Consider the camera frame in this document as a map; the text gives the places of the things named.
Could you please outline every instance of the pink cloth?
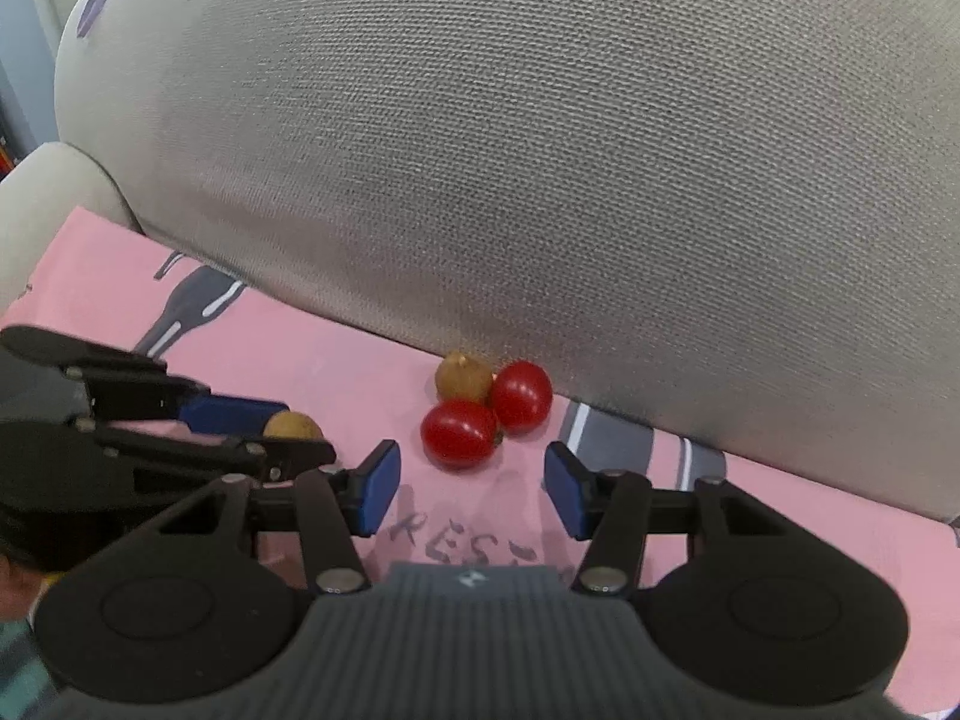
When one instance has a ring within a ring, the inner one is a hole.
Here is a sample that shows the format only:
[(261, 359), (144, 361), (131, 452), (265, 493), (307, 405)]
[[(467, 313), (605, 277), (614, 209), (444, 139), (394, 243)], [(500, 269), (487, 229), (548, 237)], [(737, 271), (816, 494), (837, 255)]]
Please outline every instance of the pink cloth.
[[(174, 286), (198, 269), (162, 245), (76, 210), (2, 324), (30, 323), (132, 348), (157, 320)], [(557, 397), (534, 436), (507, 439), (483, 469), (452, 475), (421, 451), (419, 422), (434, 405), (437, 359), (245, 289), (214, 322), (187, 333), (164, 358), (174, 373), (214, 391), (283, 400), (309, 413), (347, 466), (384, 437), (400, 443), (400, 491), (384, 527), (357, 546), (373, 576), (395, 560), (547, 562), (570, 570), (584, 552), (571, 542), (541, 489), (544, 447), (558, 437), (568, 401)], [(680, 439), (656, 432), (648, 475), (671, 488)], [(880, 574), (910, 614), (910, 642), (890, 686), (908, 712), (960, 699), (960, 549), (949, 526), (728, 456), (728, 478)], [(271, 538), (271, 560), (292, 578), (291, 542)], [(685, 561), (679, 536), (652, 536), (642, 581)]]

